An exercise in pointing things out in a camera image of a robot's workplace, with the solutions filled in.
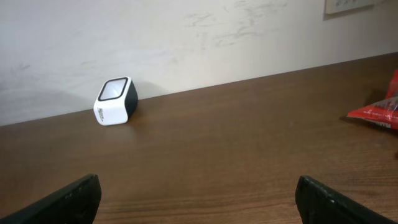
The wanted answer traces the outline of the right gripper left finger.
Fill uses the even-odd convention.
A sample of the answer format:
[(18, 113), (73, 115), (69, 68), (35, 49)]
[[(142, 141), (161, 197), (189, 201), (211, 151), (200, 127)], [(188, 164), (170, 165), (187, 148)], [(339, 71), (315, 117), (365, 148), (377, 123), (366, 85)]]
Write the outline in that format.
[(88, 174), (41, 200), (1, 219), (1, 223), (92, 224), (101, 201), (96, 174)]

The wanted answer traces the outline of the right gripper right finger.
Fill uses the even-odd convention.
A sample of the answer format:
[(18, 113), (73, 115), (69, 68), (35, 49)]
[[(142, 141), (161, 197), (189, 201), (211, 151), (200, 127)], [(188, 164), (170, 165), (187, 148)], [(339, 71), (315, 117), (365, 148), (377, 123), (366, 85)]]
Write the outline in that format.
[(397, 224), (307, 175), (298, 180), (295, 203), (303, 224)]

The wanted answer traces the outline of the red candy bag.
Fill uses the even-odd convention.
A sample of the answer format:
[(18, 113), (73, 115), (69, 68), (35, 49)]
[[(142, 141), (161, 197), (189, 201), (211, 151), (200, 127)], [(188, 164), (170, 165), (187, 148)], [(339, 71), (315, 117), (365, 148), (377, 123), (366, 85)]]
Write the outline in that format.
[(347, 117), (370, 121), (385, 128), (397, 129), (397, 70), (394, 71), (383, 100), (351, 111)]

